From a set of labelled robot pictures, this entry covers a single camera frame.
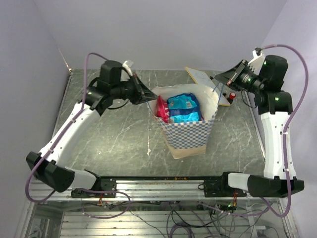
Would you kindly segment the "red snack bag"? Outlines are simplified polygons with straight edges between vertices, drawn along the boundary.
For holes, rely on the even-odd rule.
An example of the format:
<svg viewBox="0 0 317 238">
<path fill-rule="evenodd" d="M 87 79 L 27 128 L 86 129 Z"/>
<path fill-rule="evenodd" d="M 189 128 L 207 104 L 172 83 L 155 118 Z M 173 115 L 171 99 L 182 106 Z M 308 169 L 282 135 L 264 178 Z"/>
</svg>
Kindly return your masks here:
<svg viewBox="0 0 317 238">
<path fill-rule="evenodd" d="M 157 99 L 157 117 L 161 118 L 165 123 L 170 123 L 168 103 L 161 95 L 159 95 Z"/>
</svg>

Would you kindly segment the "blue snack bag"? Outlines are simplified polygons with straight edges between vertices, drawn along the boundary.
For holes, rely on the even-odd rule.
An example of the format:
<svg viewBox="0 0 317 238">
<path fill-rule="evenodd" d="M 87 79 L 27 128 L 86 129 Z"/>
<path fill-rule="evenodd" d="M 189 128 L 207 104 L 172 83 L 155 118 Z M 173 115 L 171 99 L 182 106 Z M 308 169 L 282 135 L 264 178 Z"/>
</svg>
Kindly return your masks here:
<svg viewBox="0 0 317 238">
<path fill-rule="evenodd" d="M 183 93 L 167 100 L 169 123 L 202 121 L 200 103 L 192 93 Z"/>
</svg>

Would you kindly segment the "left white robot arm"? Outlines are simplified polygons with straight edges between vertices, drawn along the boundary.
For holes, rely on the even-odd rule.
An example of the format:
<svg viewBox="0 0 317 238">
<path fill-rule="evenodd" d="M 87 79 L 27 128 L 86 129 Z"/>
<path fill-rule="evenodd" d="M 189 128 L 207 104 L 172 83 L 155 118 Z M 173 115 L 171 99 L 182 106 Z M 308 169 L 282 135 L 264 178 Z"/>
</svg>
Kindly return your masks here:
<svg viewBox="0 0 317 238">
<path fill-rule="evenodd" d="M 128 100 L 133 105 L 157 99 L 131 70 L 130 60 L 120 63 L 107 60 L 100 74 L 85 84 L 83 99 L 74 108 L 65 123 L 39 152 L 30 152 L 26 161 L 34 177 L 56 192 L 69 188 L 83 188 L 95 197 L 101 191 L 100 177 L 86 170 L 67 168 L 67 160 L 81 135 L 112 106 L 114 100 Z"/>
</svg>

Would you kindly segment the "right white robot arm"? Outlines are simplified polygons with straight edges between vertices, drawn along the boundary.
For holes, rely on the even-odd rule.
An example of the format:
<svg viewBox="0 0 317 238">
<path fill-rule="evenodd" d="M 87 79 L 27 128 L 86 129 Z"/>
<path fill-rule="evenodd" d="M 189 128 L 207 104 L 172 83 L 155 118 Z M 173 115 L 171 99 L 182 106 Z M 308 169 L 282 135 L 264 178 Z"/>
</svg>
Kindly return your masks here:
<svg viewBox="0 0 317 238">
<path fill-rule="evenodd" d="M 292 97 L 281 89 L 287 69 L 283 57 L 254 53 L 251 61 L 242 60 L 215 76 L 232 90 L 254 94 L 265 139 L 263 176 L 225 172 L 227 179 L 218 184 L 222 195 L 230 196 L 240 189 L 253 197 L 283 198 L 304 190 L 304 181 L 297 179 L 291 156 L 288 120 L 294 112 Z"/>
</svg>

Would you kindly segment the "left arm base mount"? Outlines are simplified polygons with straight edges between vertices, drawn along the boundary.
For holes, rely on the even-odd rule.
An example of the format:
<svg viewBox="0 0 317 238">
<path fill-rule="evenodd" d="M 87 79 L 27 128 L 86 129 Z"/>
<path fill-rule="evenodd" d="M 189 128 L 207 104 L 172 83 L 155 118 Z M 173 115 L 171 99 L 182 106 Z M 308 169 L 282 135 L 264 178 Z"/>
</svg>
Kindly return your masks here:
<svg viewBox="0 0 317 238">
<path fill-rule="evenodd" d="M 117 183 L 112 178 L 98 179 L 92 188 L 75 188 L 71 191 L 72 198 L 115 198 Z"/>
</svg>

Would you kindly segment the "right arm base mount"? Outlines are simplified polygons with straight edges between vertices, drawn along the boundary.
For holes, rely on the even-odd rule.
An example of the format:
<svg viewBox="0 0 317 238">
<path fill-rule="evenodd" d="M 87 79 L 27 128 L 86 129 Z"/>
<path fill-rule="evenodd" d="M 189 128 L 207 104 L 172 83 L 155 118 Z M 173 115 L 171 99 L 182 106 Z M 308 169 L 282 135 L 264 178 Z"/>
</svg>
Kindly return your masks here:
<svg viewBox="0 0 317 238">
<path fill-rule="evenodd" d="M 231 188 L 223 180 L 205 180 L 203 182 L 204 196 L 210 197 L 232 197 L 235 189 Z"/>
</svg>

